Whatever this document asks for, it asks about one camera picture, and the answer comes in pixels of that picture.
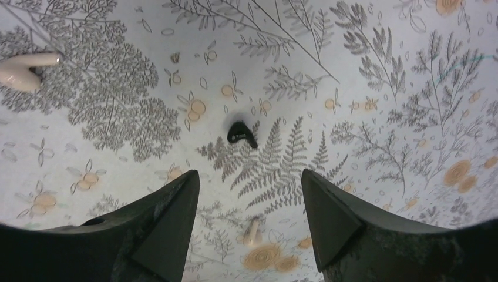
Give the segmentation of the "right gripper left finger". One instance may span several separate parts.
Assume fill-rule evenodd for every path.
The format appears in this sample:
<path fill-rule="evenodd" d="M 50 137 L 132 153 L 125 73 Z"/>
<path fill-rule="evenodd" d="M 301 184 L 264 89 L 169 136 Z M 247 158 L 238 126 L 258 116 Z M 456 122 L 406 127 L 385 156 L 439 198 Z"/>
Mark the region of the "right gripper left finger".
<path fill-rule="evenodd" d="M 181 281 L 200 177 L 159 190 L 80 226 L 1 226 L 2 281 Z"/>

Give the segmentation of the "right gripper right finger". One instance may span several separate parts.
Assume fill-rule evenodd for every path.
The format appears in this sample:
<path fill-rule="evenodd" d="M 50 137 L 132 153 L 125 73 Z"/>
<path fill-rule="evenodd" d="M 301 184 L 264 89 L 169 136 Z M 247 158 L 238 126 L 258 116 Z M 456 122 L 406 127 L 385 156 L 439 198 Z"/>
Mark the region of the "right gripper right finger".
<path fill-rule="evenodd" d="M 462 229 L 397 216 L 327 181 L 301 177 L 317 269 L 325 281 L 496 281 L 497 220 Z"/>

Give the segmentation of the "black earbud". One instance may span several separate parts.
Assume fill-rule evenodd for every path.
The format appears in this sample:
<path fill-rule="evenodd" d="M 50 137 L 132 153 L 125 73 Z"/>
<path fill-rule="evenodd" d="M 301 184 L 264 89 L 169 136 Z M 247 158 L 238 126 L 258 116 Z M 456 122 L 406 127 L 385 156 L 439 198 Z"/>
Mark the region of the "black earbud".
<path fill-rule="evenodd" d="M 241 140 L 245 140 L 253 149 L 258 147 L 258 143 L 253 132 L 243 121 L 236 121 L 228 130 L 227 141 L 228 143 L 235 144 Z"/>

